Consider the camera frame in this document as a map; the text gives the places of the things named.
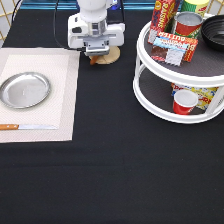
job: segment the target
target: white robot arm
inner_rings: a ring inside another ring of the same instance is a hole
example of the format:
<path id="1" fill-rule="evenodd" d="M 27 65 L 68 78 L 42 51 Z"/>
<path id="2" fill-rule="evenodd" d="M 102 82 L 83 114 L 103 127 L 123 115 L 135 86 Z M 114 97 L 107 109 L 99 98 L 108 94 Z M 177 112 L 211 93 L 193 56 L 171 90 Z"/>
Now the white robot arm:
<path id="1" fill-rule="evenodd" d="M 77 0 L 80 13 L 69 17 L 68 45 L 70 48 L 86 48 L 86 55 L 109 54 L 109 46 L 124 43 L 123 23 L 107 25 L 107 9 L 117 0 Z"/>

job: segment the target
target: shelf tier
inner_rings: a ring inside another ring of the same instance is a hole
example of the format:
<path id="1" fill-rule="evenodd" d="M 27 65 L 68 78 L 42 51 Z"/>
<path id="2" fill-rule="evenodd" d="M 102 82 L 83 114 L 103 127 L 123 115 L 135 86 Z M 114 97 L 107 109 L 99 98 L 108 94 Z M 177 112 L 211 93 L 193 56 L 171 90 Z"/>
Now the shelf tier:
<path id="1" fill-rule="evenodd" d="M 212 113 L 194 108 L 191 115 L 173 112 L 170 82 L 149 71 L 142 64 L 133 82 L 134 93 L 140 104 L 149 112 L 168 121 L 184 124 L 200 123 L 216 117 L 224 109 L 224 101 Z"/>
<path id="2" fill-rule="evenodd" d="M 224 52 L 215 51 L 199 36 L 192 61 L 181 67 L 158 63 L 150 57 L 152 45 L 147 42 L 151 22 L 142 29 L 137 53 L 143 64 L 157 76 L 178 84 L 193 87 L 218 87 L 224 85 Z"/>

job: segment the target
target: knife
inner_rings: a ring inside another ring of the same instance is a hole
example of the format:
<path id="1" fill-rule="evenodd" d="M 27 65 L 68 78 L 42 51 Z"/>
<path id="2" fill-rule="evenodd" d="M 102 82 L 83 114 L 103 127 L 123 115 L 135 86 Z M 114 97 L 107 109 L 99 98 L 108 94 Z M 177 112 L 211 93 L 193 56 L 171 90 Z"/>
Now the knife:
<path id="1" fill-rule="evenodd" d="M 36 129 L 57 129 L 52 125 L 37 124 L 0 124 L 0 130 L 36 130 Z"/>

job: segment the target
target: red cup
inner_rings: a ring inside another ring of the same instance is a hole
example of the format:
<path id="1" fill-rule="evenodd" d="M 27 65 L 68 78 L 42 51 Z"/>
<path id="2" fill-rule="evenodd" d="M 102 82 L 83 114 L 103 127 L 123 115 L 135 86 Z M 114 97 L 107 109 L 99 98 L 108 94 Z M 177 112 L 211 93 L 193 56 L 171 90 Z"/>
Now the red cup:
<path id="1" fill-rule="evenodd" d="M 180 115 L 189 115 L 198 104 L 198 95 L 190 90 L 181 89 L 174 94 L 173 111 Z"/>

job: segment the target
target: black tablecloth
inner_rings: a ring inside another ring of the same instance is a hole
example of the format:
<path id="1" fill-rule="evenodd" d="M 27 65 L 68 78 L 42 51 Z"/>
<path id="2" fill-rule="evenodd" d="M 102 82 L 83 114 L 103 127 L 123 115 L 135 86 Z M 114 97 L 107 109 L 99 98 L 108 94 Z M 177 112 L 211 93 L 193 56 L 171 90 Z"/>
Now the black tablecloth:
<path id="1" fill-rule="evenodd" d="M 66 44 L 67 19 L 57 15 Z M 132 83 L 149 11 L 126 11 L 114 64 L 80 57 L 73 140 L 0 145 L 0 223 L 224 223 L 224 113 L 183 125 L 146 111 Z M 4 47 L 57 47 L 53 11 L 20 10 Z"/>

